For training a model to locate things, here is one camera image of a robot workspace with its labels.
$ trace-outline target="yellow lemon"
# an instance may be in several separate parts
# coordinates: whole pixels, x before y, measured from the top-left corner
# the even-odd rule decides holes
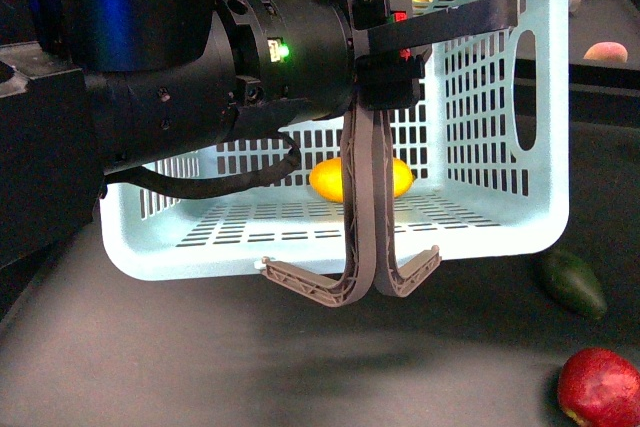
[[[413,173],[400,159],[393,159],[393,196],[399,197],[413,185]],[[339,157],[316,165],[309,175],[309,183],[320,196],[331,202],[342,202],[342,161]]]

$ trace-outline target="green led light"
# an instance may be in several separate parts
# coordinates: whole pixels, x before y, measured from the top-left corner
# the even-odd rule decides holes
[[[289,51],[289,47],[285,44],[282,44],[280,47],[278,47],[278,53],[280,54],[280,57],[282,57],[283,59],[289,57],[289,54],[291,53]]]

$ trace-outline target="black cable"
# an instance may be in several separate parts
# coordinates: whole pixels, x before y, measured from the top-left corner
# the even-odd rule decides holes
[[[116,172],[106,176],[107,184],[128,183],[176,199],[210,199],[243,192],[253,187],[267,187],[300,168],[300,147],[287,134],[276,132],[265,138],[283,140],[291,149],[277,164],[260,170],[211,179],[179,179],[158,174],[146,167]]]

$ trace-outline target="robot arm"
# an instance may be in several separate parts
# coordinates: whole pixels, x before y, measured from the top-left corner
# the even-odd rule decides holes
[[[0,265],[89,223],[109,183],[182,198],[268,185],[296,168],[297,146],[235,179],[183,181],[143,166],[281,137],[286,125],[345,114],[356,96],[371,111],[412,107],[429,44],[517,24],[516,0],[415,18],[411,0],[29,5],[38,42],[0,46]]]

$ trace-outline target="blue light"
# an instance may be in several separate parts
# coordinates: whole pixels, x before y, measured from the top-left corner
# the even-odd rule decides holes
[[[130,65],[131,50],[131,6],[130,0],[98,0],[95,6],[99,15],[98,38],[107,39],[98,46],[101,59],[116,59],[116,64]]]

